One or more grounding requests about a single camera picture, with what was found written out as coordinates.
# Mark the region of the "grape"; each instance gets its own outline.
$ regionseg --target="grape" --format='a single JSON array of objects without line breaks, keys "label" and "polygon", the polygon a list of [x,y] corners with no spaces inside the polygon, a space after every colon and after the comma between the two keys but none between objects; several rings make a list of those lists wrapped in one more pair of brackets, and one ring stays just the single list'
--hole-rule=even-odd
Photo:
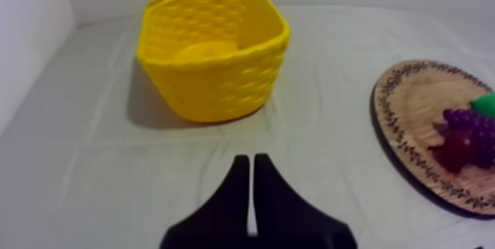
[{"label": "grape", "polygon": [[482,145],[473,160],[473,164],[479,168],[489,169],[494,164],[495,144]]},{"label": "grape", "polygon": [[486,132],[482,131],[482,130],[476,130],[476,131],[473,132],[474,140],[478,144],[481,144],[484,141],[486,141],[487,136],[488,136],[488,134]]},{"label": "grape", "polygon": [[450,122],[450,120],[452,120],[454,116],[454,110],[452,110],[451,108],[447,108],[446,110],[443,111],[443,118]]},{"label": "grape", "polygon": [[472,147],[476,147],[472,160],[474,165],[489,169],[495,164],[495,119],[466,109],[446,109],[443,111],[443,117],[451,133],[442,148],[447,152],[446,155],[452,156],[440,161],[444,167],[451,172],[458,172],[469,155],[467,152],[461,152]]},{"label": "grape", "polygon": [[461,128],[461,121],[459,117],[452,117],[452,120],[449,121],[449,128],[450,130],[459,130]]}]

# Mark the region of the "plate rim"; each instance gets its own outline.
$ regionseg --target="plate rim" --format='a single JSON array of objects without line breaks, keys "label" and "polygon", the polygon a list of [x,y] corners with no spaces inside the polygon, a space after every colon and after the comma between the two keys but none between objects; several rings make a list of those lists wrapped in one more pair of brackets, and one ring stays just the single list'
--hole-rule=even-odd
[{"label": "plate rim", "polygon": [[[404,140],[404,130],[397,125],[397,118],[394,117],[394,112],[390,109],[390,103],[387,101],[388,96],[393,93],[393,90],[401,84],[404,75],[409,77],[411,74],[417,74],[426,69],[437,69],[449,74],[459,74],[473,84],[484,88],[487,92],[493,92],[492,88],[485,84],[480,79],[472,74],[451,66],[438,60],[413,59],[405,60],[397,63],[386,71],[384,71],[373,87],[373,119],[376,120],[376,125],[394,154],[394,158],[398,159],[400,164],[426,189],[430,190],[439,198],[447,203],[457,206],[465,211],[477,214],[495,215],[495,194],[489,198],[471,196],[471,192],[458,184],[452,183],[450,180],[442,179],[442,173],[435,171],[435,168],[428,166],[428,161],[421,160],[421,154],[418,153],[414,146],[410,146]],[[419,166],[419,169],[413,169],[409,162],[415,162],[414,165]],[[440,183],[441,189],[433,189],[428,184]]]}]

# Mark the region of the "woven basket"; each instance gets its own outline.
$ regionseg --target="woven basket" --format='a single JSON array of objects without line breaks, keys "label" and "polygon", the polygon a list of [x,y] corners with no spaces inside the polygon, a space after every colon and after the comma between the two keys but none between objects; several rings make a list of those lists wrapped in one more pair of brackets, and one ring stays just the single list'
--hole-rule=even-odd
[{"label": "woven basket", "polygon": [[270,0],[155,0],[138,60],[179,116],[219,122],[267,101],[288,40]]}]

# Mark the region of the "purple grapes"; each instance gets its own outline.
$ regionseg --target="purple grapes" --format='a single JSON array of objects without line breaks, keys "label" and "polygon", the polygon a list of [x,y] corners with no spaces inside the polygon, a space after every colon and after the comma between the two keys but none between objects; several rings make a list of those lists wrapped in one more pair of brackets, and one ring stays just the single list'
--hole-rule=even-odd
[{"label": "purple grapes", "polygon": [[477,154],[473,164],[489,169],[495,161],[495,119],[464,109],[446,109],[443,111],[443,117],[450,130],[471,132],[477,144]]}]

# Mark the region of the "red fruit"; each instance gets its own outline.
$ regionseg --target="red fruit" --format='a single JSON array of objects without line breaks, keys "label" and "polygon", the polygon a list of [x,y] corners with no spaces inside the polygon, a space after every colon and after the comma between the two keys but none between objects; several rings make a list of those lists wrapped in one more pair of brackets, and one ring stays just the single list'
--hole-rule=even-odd
[{"label": "red fruit", "polygon": [[471,163],[477,151],[471,134],[464,131],[451,132],[443,145],[436,149],[440,150],[437,161],[452,173],[459,173],[466,164]]}]

